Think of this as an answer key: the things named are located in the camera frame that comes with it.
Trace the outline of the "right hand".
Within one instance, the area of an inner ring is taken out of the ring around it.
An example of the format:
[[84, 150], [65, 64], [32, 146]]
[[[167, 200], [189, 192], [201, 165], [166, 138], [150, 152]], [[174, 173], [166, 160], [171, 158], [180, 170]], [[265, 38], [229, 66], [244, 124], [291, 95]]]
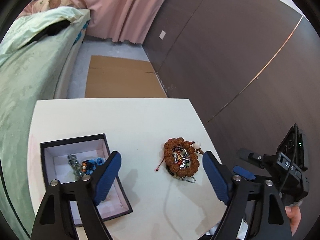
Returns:
[[292, 235], [294, 235], [299, 227], [302, 215], [298, 206], [286, 206], [285, 212], [290, 221]]

